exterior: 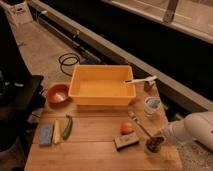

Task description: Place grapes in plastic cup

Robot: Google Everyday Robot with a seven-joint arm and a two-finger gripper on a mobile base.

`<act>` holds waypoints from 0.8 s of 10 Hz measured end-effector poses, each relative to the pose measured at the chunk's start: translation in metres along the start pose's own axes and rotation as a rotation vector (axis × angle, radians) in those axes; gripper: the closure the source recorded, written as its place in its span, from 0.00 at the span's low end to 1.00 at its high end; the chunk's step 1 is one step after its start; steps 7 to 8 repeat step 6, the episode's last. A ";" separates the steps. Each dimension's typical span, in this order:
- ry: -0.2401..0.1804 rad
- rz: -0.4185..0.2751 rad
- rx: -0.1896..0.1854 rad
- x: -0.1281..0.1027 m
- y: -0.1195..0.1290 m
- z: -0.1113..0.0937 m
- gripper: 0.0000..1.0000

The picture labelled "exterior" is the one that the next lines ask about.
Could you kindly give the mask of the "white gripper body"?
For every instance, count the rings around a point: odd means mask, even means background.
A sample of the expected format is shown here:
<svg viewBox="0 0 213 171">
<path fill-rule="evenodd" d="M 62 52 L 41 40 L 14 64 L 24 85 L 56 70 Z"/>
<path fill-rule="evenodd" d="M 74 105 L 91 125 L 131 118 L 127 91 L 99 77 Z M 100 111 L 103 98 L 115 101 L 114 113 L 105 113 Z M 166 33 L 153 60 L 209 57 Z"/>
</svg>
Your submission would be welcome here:
<svg viewBox="0 0 213 171">
<path fill-rule="evenodd" d="M 160 129 L 160 132 L 168 142 L 175 144 L 175 145 L 180 143 L 180 141 L 174 134 L 172 122 L 169 122 L 166 126 L 162 127 Z"/>
</svg>

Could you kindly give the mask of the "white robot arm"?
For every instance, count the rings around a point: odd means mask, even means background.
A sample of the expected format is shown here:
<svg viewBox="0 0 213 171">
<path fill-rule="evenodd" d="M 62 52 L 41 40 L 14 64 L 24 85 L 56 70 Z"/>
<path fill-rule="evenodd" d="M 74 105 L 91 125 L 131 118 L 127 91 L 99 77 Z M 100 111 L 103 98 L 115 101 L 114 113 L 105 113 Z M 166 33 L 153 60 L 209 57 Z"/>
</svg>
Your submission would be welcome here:
<svg viewBox="0 0 213 171">
<path fill-rule="evenodd" d="M 213 151 L 213 112 L 197 112 L 173 121 L 160 130 L 171 143 L 186 144 L 198 141 Z"/>
</svg>

